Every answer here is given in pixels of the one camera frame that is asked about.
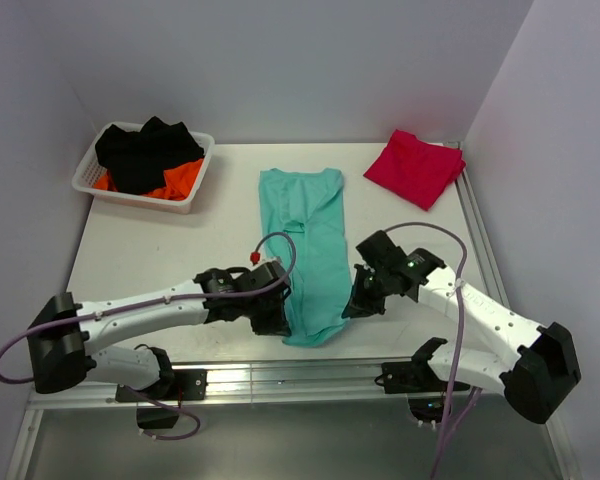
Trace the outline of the teal t-shirt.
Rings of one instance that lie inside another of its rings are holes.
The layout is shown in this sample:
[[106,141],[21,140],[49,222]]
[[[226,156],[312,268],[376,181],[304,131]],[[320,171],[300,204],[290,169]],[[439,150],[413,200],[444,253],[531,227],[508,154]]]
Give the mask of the teal t-shirt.
[[344,178],[337,169],[319,173],[260,173],[258,193],[262,232],[286,233],[266,241],[269,256],[290,268],[291,295],[285,313],[289,346],[313,348],[341,332],[342,316],[352,287],[344,225]]

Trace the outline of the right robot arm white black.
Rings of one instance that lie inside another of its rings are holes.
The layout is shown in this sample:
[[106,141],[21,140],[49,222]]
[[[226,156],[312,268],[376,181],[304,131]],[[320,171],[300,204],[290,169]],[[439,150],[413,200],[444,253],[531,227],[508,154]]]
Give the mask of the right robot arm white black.
[[466,283],[424,248],[405,253],[385,231],[356,247],[362,261],[343,315],[385,313],[393,295],[408,297],[476,330],[483,350],[460,340],[433,337],[406,361],[384,363],[378,377],[388,394],[441,392],[477,387],[503,396],[523,418],[544,424],[581,380],[571,332],[519,316]]

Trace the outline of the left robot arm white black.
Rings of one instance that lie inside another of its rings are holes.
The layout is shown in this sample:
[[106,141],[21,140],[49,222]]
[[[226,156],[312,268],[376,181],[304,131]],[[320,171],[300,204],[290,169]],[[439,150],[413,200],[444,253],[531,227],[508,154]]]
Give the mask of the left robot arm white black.
[[241,317],[257,335],[287,336],[284,302],[290,293],[289,273],[278,261],[265,260],[253,268],[211,268],[168,289],[118,300],[79,303],[69,292],[54,295],[30,325],[34,388],[52,394],[90,380],[163,399],[175,386],[166,352],[131,350],[120,342]]

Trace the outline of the folded red t-shirt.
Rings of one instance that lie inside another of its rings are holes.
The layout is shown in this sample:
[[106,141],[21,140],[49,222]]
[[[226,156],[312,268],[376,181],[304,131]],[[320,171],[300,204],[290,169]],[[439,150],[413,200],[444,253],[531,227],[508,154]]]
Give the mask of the folded red t-shirt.
[[461,150],[429,144],[409,132],[395,130],[363,176],[429,211],[465,167]]

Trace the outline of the orange t-shirt in basket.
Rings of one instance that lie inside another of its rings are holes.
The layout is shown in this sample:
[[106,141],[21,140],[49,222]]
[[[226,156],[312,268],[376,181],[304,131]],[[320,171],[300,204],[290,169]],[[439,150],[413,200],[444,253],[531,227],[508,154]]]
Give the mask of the orange t-shirt in basket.
[[203,159],[170,169],[131,167],[107,170],[93,184],[97,190],[125,193],[159,200],[183,201],[191,193]]

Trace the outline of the black t-shirt in basket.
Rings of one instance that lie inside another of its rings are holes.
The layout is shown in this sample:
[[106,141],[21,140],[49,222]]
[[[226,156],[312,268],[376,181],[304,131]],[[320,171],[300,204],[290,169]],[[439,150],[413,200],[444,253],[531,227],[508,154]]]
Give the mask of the black t-shirt in basket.
[[95,152],[105,172],[131,167],[166,170],[204,156],[204,150],[182,122],[169,125],[157,117],[136,132],[110,126],[96,142]]

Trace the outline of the white plastic basket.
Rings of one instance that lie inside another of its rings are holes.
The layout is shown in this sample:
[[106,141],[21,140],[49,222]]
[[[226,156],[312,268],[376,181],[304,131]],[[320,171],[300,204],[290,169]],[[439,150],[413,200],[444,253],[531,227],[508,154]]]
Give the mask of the white plastic basket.
[[102,129],[96,136],[76,168],[71,181],[72,187],[76,191],[115,204],[176,214],[188,214],[191,211],[191,203],[211,162],[215,147],[215,139],[211,135],[195,131],[189,132],[204,150],[204,156],[195,162],[186,164],[184,167],[168,170],[167,185],[156,190],[157,193],[174,193],[174,196],[167,198],[166,196],[153,194],[131,195],[95,188],[101,178],[108,176],[105,168],[99,165],[95,152],[96,141],[100,139],[104,131],[105,129]]

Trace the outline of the aluminium right side rail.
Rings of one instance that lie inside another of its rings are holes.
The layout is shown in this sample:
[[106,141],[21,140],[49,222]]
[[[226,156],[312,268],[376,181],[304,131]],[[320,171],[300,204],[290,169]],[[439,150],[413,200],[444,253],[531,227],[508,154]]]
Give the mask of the aluminium right side rail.
[[486,351],[503,362],[518,358],[517,347],[524,342],[524,323],[510,310],[495,253],[489,240],[477,197],[467,171],[463,171],[443,195],[450,210],[444,226],[465,244],[467,259],[454,268],[461,273],[460,287],[465,321],[471,334]]

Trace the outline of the aluminium rail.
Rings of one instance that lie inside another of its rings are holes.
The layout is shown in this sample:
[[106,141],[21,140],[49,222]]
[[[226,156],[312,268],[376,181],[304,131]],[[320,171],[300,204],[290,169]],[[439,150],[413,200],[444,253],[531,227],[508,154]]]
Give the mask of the aluminium rail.
[[477,197],[467,171],[463,171],[443,195],[450,210],[444,226],[465,244],[467,259],[454,268],[461,273],[460,287],[465,321],[471,334],[486,351],[503,362],[518,358],[517,347],[524,342],[524,323],[510,310],[495,253],[489,240]]
[[[204,370],[198,387],[199,400],[185,405],[289,403],[303,401],[373,400],[388,398],[375,382],[384,363],[406,363],[410,358],[370,358],[336,360],[254,361],[228,363],[175,363],[174,370]],[[500,375],[506,368],[494,354],[467,350],[461,354],[456,380],[483,389],[487,394],[503,395]],[[133,407],[133,402],[115,399],[115,384],[84,382],[55,394],[31,391],[27,408],[86,409]]]

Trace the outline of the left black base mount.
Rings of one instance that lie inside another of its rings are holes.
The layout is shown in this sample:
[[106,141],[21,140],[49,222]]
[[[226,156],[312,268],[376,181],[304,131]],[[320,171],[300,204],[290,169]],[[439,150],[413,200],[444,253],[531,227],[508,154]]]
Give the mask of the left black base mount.
[[[166,380],[161,379],[143,390],[118,385],[116,403],[147,403],[149,407],[136,408],[136,424],[141,433],[162,441],[176,441],[196,435],[202,422],[197,415],[184,408],[188,401],[205,399],[207,371],[205,369],[176,369]],[[168,435],[180,419],[193,422],[187,433]]]

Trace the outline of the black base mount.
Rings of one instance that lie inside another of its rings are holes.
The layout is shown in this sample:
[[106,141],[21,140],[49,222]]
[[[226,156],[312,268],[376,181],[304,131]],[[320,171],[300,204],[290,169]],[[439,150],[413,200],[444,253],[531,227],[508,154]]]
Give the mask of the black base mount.
[[[162,441],[176,441],[196,435],[202,422],[197,415],[184,408],[188,401],[205,399],[207,371],[205,369],[176,369],[166,380],[161,379],[143,390],[118,385],[116,403],[147,403],[149,407],[136,408],[136,424],[141,433]],[[180,419],[193,422],[187,433],[168,435]]]
[[385,362],[374,383],[387,395],[406,395],[409,412],[417,422],[439,424],[442,421],[447,382],[440,380],[428,365],[412,361]]

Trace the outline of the aluminium front rail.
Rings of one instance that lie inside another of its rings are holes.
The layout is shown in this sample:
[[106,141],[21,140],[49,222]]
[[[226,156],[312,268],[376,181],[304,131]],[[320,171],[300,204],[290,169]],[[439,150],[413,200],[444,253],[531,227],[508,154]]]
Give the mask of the aluminium front rail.
[[[388,398],[375,382],[384,363],[406,363],[410,358],[370,358],[336,360],[254,361],[228,363],[175,363],[174,370],[204,370],[198,387],[199,400],[185,405],[289,403],[303,401],[373,400]],[[467,350],[461,354],[456,380],[483,389],[487,394],[503,395],[500,375],[506,368],[494,354]],[[115,399],[115,384],[84,382],[55,394],[31,391],[27,408],[86,409],[133,407],[133,402]]]

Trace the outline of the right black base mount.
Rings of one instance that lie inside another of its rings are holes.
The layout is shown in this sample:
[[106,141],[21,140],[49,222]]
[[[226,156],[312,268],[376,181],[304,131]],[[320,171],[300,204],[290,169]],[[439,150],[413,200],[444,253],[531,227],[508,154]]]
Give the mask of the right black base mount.
[[442,421],[447,382],[440,380],[428,365],[412,361],[385,362],[374,383],[387,395],[406,395],[409,412],[417,422],[439,424]]

